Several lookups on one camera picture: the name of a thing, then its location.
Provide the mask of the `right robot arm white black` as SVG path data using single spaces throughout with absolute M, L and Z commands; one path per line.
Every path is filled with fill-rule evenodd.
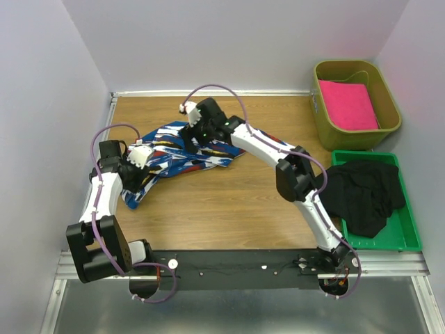
M 314 158 L 302 147 L 278 142 L 238 116 L 228 118 L 212 98 L 199 103 L 183 102 L 179 112 L 188 118 L 188 124 L 180 131 L 187 151 L 197 152 L 199 145 L 221 141 L 271 166 L 278 193 L 299 209 L 315 236 L 320 253 L 314 260 L 315 269 L 334 273 L 344 266 L 353 249 L 322 205 L 319 193 L 327 185 L 327 173 L 323 172 L 322 186 L 317 187 L 311 165 Z

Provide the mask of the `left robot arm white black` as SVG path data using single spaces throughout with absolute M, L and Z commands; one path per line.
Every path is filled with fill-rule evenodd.
M 147 162 L 154 149 L 141 140 L 121 150 L 124 141 L 99 143 L 98 167 L 89 175 L 92 190 L 79 222 L 66 230 L 67 242 L 77 275 L 89 283 L 132 269 L 148 274 L 154 266 L 149 243 L 144 239 L 128 242 L 115 216 L 123 191 L 137 191 L 148 176 Z

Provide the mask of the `blue white red patterned pants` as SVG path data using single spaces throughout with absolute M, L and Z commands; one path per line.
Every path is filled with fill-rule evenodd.
M 129 209 L 136 209 L 151 188 L 162 178 L 171 178 L 184 173 L 208 170 L 215 167 L 227 167 L 231 162 L 243 155 L 244 150 L 235 148 L 222 141 L 214 140 L 199 145 L 196 153 L 187 152 L 179 131 L 185 122 L 174 121 L 166 124 L 142 137 L 142 144 L 154 150 L 153 156 L 145 164 L 143 178 L 132 190 L 124 190 L 122 199 Z

